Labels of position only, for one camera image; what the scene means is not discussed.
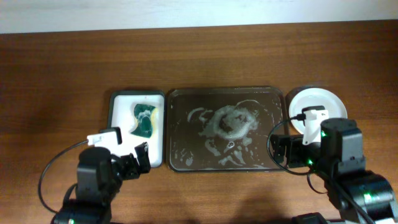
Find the green yellow sponge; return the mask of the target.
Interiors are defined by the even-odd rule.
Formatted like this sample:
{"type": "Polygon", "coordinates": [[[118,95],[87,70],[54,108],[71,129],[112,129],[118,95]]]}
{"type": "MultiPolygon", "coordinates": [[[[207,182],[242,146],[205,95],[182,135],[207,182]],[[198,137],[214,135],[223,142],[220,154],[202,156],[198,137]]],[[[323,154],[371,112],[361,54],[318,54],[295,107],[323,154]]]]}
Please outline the green yellow sponge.
{"type": "Polygon", "coordinates": [[[134,117],[136,119],[136,127],[131,130],[130,133],[135,136],[142,138],[150,138],[154,131],[152,125],[152,114],[155,110],[155,106],[146,104],[137,104],[134,107],[134,117]]]}

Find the pale green plate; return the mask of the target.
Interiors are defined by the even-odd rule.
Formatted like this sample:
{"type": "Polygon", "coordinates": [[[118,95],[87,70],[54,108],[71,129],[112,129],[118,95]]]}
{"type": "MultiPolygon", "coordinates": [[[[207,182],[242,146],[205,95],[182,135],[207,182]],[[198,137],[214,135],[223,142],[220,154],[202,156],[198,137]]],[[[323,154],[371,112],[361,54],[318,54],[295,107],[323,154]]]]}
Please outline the pale green plate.
{"type": "Polygon", "coordinates": [[[330,118],[347,118],[343,102],[334,93],[322,88],[303,86],[290,91],[285,97],[290,117],[302,112],[309,106],[324,106],[330,118]]]}

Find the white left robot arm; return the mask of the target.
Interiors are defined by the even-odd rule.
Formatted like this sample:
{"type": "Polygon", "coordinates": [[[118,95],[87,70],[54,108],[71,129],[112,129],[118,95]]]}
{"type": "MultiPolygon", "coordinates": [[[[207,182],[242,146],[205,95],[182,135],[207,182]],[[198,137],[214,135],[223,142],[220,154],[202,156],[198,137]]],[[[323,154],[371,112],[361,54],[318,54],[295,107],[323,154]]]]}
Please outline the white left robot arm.
{"type": "Polygon", "coordinates": [[[150,172],[149,145],[134,148],[135,154],[118,157],[105,147],[90,147],[79,155],[77,183],[66,192],[54,224],[107,224],[111,202],[125,180],[150,172]]]}

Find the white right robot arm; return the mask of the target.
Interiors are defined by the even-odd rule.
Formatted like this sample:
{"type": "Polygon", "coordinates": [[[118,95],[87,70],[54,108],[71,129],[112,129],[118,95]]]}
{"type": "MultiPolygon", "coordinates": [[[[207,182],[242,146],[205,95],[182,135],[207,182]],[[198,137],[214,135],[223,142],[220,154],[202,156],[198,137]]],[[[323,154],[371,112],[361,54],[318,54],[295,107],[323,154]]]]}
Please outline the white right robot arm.
{"type": "Polygon", "coordinates": [[[344,221],[353,223],[397,222],[396,195],[386,178],[366,169],[363,135],[356,121],[330,118],[320,123],[320,139],[304,143],[302,135],[271,131],[267,153],[282,170],[308,167],[324,181],[326,194],[344,221]]]}

